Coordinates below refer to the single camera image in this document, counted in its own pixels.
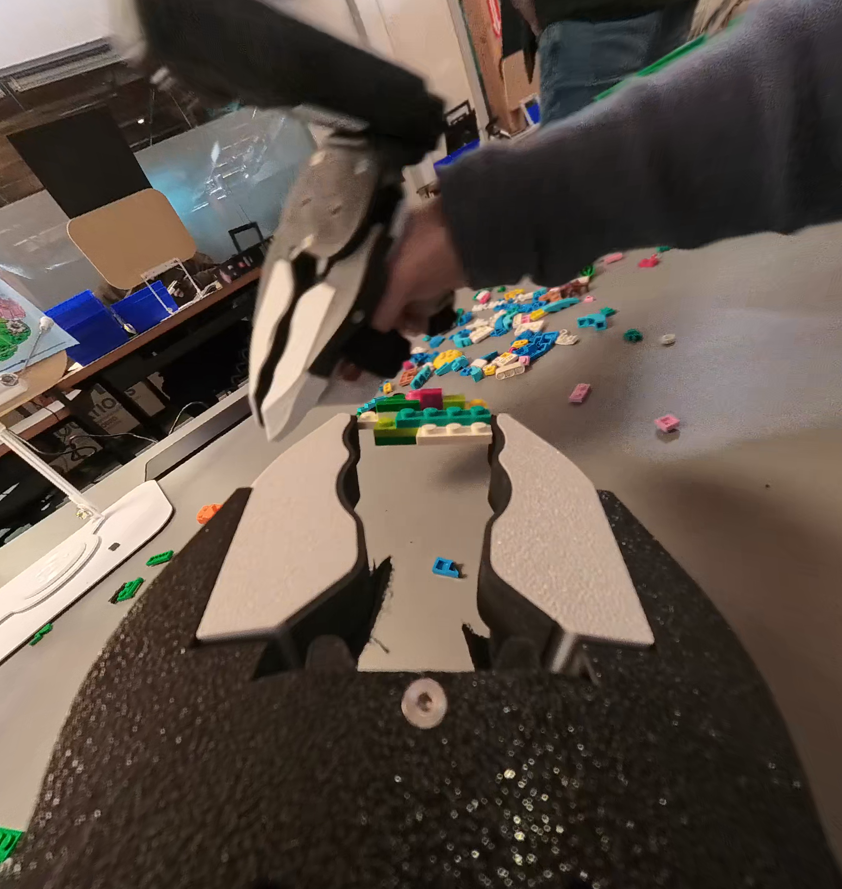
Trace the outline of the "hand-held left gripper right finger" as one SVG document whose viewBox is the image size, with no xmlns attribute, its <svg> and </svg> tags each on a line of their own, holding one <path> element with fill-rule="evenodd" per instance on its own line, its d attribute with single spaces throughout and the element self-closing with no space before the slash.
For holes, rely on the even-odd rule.
<svg viewBox="0 0 842 889">
<path fill-rule="evenodd" d="M 489 449 L 485 625 L 504 650 L 569 669 L 584 643 L 647 650 L 655 636 L 592 481 L 514 417 L 498 414 Z"/>
</svg>

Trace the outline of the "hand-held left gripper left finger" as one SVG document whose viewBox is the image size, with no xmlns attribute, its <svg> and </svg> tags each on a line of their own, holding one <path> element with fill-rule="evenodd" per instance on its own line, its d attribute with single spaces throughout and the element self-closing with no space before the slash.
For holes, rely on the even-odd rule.
<svg viewBox="0 0 842 889">
<path fill-rule="evenodd" d="M 280 637 L 368 576 L 356 514 L 355 416 L 338 413 L 253 483 L 196 631 L 202 643 Z"/>
</svg>

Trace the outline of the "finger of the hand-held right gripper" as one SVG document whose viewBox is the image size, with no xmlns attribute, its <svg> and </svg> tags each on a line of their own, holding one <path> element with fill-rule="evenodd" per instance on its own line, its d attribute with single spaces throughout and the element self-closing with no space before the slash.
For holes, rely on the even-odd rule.
<svg viewBox="0 0 842 889">
<path fill-rule="evenodd" d="M 269 356 L 271 377 L 261 386 L 261 425 L 266 438 L 279 441 L 313 409 L 328 385 L 311 366 L 332 335 L 328 316 L 337 301 L 329 283 L 318 283 L 298 298 L 284 348 Z"/>
<path fill-rule="evenodd" d="M 271 377 L 269 356 L 279 356 L 298 298 L 317 284 L 317 258 L 306 247 L 302 243 L 284 252 L 278 245 L 263 266 L 249 343 L 248 380 L 249 406 L 259 425 L 261 386 Z"/>
</svg>

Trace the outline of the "green and white lego assembly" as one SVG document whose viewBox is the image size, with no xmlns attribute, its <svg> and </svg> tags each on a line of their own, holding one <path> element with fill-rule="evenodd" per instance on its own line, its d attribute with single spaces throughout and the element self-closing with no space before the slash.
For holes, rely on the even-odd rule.
<svg viewBox="0 0 842 889">
<path fill-rule="evenodd" d="M 378 396 L 360 406 L 356 417 L 377 446 L 490 445 L 493 440 L 486 402 L 440 388 Z"/>
</svg>

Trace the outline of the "person's right forearm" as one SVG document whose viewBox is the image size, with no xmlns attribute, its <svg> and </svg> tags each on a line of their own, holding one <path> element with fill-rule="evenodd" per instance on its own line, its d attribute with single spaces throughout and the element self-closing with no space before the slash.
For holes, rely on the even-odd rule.
<svg viewBox="0 0 842 889">
<path fill-rule="evenodd" d="M 842 2 L 760 2 L 658 72 L 471 153 L 440 188 L 471 286 L 842 220 Z"/>
</svg>

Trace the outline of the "pile of loose lego bricks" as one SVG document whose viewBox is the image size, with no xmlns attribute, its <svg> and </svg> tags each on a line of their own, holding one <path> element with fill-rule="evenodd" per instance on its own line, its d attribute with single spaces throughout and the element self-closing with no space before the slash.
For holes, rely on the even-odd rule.
<svg viewBox="0 0 842 889">
<path fill-rule="evenodd" d="M 506 379 L 557 347 L 606 332 L 616 309 L 598 303 L 594 292 L 604 270 L 602 263 L 591 264 L 581 275 L 549 288 L 502 285 L 478 290 L 470 306 L 458 307 L 447 318 L 443 332 L 415 340 L 397 376 L 383 382 L 378 392 L 419 390 L 449 375 L 470 382 Z"/>
</svg>

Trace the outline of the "lego instruction booklet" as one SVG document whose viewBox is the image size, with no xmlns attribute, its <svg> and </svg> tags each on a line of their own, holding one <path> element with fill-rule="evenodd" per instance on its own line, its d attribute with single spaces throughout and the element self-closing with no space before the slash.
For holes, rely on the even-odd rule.
<svg viewBox="0 0 842 889">
<path fill-rule="evenodd" d="M 0 279 L 0 376 L 77 345 L 77 339 Z"/>
</svg>

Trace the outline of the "person's right hand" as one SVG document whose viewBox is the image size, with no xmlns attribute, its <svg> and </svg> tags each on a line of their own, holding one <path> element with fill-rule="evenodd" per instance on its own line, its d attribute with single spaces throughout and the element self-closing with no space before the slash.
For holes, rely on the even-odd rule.
<svg viewBox="0 0 842 889">
<path fill-rule="evenodd" d="M 404 219 L 387 267 L 382 300 L 371 320 L 379 332 L 423 332 L 464 284 L 460 259 L 438 196 Z"/>
</svg>

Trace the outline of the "wooden workbench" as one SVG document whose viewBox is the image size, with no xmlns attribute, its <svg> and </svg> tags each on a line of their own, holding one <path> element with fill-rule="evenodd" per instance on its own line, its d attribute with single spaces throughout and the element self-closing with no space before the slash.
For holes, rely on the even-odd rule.
<svg viewBox="0 0 842 889">
<path fill-rule="evenodd" d="M 229 328 L 247 322 L 253 311 L 260 275 L 259 269 L 253 269 L 211 295 L 182 307 L 167 320 L 130 338 L 96 361 L 66 372 L 60 382 L 46 385 L 38 394 L 47 394 L 51 404 L 59 402 L 61 407 L 42 406 L 48 416 L 27 417 L 25 431 L 17 435 L 30 441 L 71 421 L 87 438 L 108 445 L 116 459 L 124 461 L 125 452 L 120 444 L 123 437 L 104 430 L 91 418 L 87 404 L 81 402 L 94 386 L 100 385 L 136 422 L 131 433 L 153 443 L 165 438 L 168 427 L 162 426 L 160 416 L 149 414 L 127 391 L 145 382 L 164 405 L 169 405 L 167 392 L 151 384 L 151 375 L 195 353 L 200 354 L 201 369 L 208 370 L 211 359 L 207 356 L 206 344 Z"/>
</svg>

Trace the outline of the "blue storage bin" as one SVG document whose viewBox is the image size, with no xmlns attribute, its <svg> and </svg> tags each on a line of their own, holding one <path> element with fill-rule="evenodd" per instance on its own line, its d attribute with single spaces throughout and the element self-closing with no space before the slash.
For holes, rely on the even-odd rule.
<svg viewBox="0 0 842 889">
<path fill-rule="evenodd" d="M 66 352 L 81 366 L 97 361 L 128 341 L 118 318 L 90 290 L 50 307 L 46 315 L 77 341 Z"/>
<path fill-rule="evenodd" d="M 143 334 L 178 310 L 179 305 L 165 284 L 155 281 L 118 300 L 111 312 L 127 330 Z"/>
</svg>

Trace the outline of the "tan board on stand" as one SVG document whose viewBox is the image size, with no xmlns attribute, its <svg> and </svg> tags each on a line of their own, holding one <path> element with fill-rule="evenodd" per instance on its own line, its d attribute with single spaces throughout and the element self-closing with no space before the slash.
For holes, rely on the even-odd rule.
<svg viewBox="0 0 842 889">
<path fill-rule="evenodd" d="M 132 291 L 148 285 L 197 251 L 167 197 L 148 188 L 70 219 L 69 239 L 111 287 Z"/>
</svg>

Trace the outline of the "white booklet stand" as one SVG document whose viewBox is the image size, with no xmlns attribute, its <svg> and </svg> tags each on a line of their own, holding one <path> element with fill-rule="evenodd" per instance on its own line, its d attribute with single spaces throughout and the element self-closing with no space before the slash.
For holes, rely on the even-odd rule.
<svg viewBox="0 0 842 889">
<path fill-rule="evenodd" d="M 0 418 L 37 394 L 42 370 L 0 376 Z M 105 508 L 94 505 L 0 421 L 0 442 L 75 506 L 82 528 L 0 587 L 0 665 L 169 523 L 175 508 L 155 481 Z"/>
</svg>

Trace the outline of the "black panel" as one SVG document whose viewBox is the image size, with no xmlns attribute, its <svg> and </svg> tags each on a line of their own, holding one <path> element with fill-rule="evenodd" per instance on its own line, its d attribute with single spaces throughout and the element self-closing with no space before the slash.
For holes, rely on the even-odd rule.
<svg viewBox="0 0 842 889">
<path fill-rule="evenodd" d="M 151 188 L 104 106 L 12 133 L 7 139 L 69 219 Z"/>
</svg>

